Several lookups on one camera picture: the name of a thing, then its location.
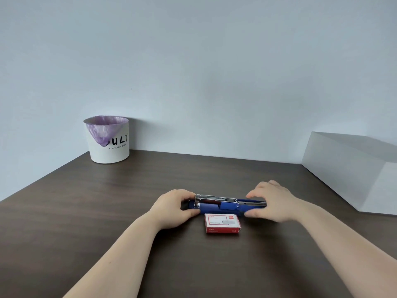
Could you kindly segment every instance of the person's left hand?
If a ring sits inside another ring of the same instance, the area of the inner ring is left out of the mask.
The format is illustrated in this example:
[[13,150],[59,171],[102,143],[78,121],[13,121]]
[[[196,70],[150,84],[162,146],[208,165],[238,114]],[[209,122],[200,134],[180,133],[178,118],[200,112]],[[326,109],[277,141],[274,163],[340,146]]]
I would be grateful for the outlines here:
[[194,198],[193,192],[184,189],[171,190],[157,199],[148,215],[156,221],[159,229],[177,227],[200,213],[199,209],[181,210],[182,201]]

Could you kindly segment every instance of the wood grain surface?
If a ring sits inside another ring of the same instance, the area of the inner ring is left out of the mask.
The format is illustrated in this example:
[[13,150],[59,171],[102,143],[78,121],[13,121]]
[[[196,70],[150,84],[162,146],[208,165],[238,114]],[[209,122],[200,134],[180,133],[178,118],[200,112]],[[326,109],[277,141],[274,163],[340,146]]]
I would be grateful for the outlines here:
[[[357,212],[302,165],[137,150],[101,165],[86,153],[0,202],[0,297],[62,297],[168,190],[242,198],[270,179],[397,257],[397,217]],[[139,297],[351,297],[298,223],[241,225],[206,234],[201,215],[161,231]]]

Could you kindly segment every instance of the wall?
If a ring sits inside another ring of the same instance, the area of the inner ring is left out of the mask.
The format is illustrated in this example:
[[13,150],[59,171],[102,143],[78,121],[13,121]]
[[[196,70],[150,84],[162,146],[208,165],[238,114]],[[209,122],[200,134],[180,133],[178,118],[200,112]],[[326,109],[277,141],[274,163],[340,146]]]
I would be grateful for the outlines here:
[[87,150],[300,163],[310,132],[397,143],[396,0],[0,0],[0,199]]

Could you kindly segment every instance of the small cardboard box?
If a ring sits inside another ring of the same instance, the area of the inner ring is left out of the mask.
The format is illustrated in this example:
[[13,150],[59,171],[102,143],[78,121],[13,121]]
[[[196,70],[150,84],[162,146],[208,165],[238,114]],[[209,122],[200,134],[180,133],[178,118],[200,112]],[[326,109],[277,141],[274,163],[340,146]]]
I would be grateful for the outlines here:
[[207,233],[239,233],[241,225],[235,214],[205,214]]

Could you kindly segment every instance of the blue stapler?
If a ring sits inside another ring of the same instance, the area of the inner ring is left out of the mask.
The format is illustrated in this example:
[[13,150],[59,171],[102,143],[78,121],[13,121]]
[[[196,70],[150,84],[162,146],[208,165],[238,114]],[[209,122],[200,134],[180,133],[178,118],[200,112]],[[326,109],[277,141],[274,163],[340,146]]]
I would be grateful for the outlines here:
[[229,197],[216,197],[214,195],[196,194],[195,199],[189,201],[190,209],[200,209],[200,213],[226,213],[242,215],[254,208],[265,208],[265,201],[247,199],[233,199]]

